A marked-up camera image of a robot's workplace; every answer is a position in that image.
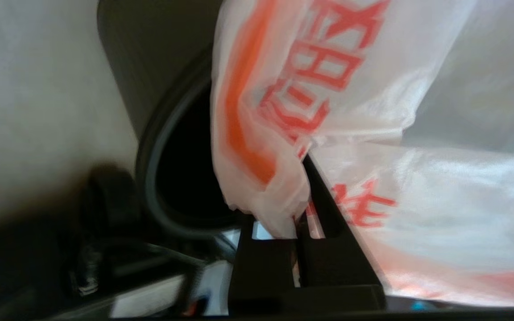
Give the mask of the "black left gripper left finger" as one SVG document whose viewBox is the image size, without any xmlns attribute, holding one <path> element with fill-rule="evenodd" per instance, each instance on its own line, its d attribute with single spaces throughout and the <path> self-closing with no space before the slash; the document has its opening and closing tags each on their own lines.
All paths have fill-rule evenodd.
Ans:
<svg viewBox="0 0 514 321">
<path fill-rule="evenodd" d="M 241 218 L 229 288 L 229 313 L 292 313 L 294 239 L 253 239 L 255 219 Z"/>
</svg>

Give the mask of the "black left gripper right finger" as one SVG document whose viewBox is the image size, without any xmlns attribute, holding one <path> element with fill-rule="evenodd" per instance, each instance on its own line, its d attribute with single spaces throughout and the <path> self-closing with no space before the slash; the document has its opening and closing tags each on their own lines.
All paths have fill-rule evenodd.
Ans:
<svg viewBox="0 0 514 321">
<path fill-rule="evenodd" d="M 303 166 L 312 209 L 324 234 L 323 239 L 314 239 L 306 219 L 298 223 L 301 285 L 311 296 L 310 305 L 321 313 L 384 311 L 383 285 L 309 155 Z"/>
</svg>

